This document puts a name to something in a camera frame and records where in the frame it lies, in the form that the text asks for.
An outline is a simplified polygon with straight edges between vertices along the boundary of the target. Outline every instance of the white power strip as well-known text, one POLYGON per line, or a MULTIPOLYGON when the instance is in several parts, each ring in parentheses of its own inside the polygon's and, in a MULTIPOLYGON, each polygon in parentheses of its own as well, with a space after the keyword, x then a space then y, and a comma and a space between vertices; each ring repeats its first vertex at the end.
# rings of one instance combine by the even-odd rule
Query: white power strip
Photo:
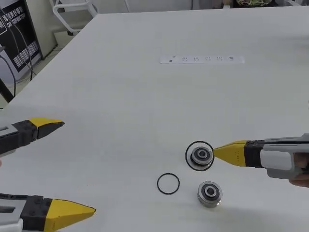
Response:
POLYGON ((243 64, 242 56, 166 56, 161 64, 243 64))

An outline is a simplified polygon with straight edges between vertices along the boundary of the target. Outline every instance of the white table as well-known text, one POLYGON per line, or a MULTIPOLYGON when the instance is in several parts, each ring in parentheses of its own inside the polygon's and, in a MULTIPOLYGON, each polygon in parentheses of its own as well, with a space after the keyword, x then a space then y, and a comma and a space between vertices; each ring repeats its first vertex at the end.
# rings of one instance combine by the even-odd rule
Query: white table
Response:
POLYGON ((216 159, 194 172, 186 147, 309 132, 309 8, 98 15, 1 112, 66 125, 3 158, 1 191, 97 208, 63 231, 290 232, 308 229, 309 189, 216 159), (163 65, 164 55, 241 55, 238 65, 163 65), (156 188, 165 172, 181 186, 156 188), (205 180, 224 195, 197 200, 205 180))

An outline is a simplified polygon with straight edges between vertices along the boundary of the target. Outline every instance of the black rubber ring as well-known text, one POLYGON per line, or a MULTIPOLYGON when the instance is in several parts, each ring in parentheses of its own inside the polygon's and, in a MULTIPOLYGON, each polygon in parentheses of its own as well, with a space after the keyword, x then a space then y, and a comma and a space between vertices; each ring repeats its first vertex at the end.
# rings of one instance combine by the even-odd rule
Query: black rubber ring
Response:
POLYGON ((165 194, 165 195, 172 195, 172 194, 174 194, 175 192, 178 191, 178 189, 179 189, 179 187, 180 187, 180 180, 179 180, 178 176, 176 176, 176 175, 173 174, 173 173, 164 173, 164 174, 160 175, 160 177, 159 177, 158 180, 156 181, 156 187, 157 187, 158 190, 159 190, 160 192, 162 192, 163 194, 165 194), (162 189, 160 189, 160 187, 159 187, 159 181, 160 181, 160 179, 161 179, 162 177, 164 177, 165 175, 172 175, 173 177, 175 177, 175 178, 177 179, 177 181, 178 181, 178 186, 177 186, 177 188, 176 188, 175 191, 173 191, 173 192, 164 192, 162 189))
POLYGON ((185 161, 187 162, 188 166, 189 166, 190 168, 192 168, 194 171, 198 171, 198 172, 206 171, 207 169, 209 169, 209 168, 212 166, 212 164, 213 164, 213 162, 214 162, 214 152, 213 152, 212 146, 211 146, 209 143, 205 142, 205 141, 195 141, 195 142, 191 143, 191 144, 188 146, 188 148, 186 149, 186 151, 185 151, 185 161), (211 164, 210 164, 207 168, 201 169, 201 170, 192 167, 192 166, 189 164, 188 159, 187 159, 187 154, 188 154, 188 151, 189 151, 190 147, 192 147, 192 145, 197 144, 197 143, 202 143, 202 144, 208 145, 208 146, 211 148, 211 151, 212 151, 212 161, 211 161, 211 164))

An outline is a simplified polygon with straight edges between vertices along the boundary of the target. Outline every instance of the chair leg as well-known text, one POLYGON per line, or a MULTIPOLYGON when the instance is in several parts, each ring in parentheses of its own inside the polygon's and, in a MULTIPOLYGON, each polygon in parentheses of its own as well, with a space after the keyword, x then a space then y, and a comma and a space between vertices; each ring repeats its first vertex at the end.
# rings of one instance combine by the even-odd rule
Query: chair leg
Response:
POLYGON ((53 7, 53 12, 54 12, 54 14, 56 15, 56 17, 60 20, 60 22, 66 27, 66 29, 69 31, 69 32, 71 32, 71 33, 74 33, 74 32, 79 32, 80 31, 80 29, 73 29, 73 28, 71 28, 70 27, 70 25, 64 20, 64 18, 59 14, 59 12, 58 12, 58 9, 59 8, 64 8, 64 7, 62 7, 62 6, 54 6, 53 7))
POLYGON ((92 5, 92 2, 87 1, 88 11, 90 12, 91 16, 94 18, 98 13, 94 6, 92 5))

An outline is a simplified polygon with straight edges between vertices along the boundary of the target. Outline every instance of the metal bearing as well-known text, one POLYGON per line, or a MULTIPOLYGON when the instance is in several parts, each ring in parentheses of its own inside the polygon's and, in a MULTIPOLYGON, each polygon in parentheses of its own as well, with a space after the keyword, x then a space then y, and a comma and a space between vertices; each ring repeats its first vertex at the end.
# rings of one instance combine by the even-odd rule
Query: metal bearing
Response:
POLYGON ((205 171, 213 164, 213 148, 209 143, 204 141, 195 141, 188 146, 185 159, 193 170, 205 171))
POLYGON ((222 199, 222 190, 219 185, 205 181, 198 187, 197 198, 207 208, 215 208, 222 199))

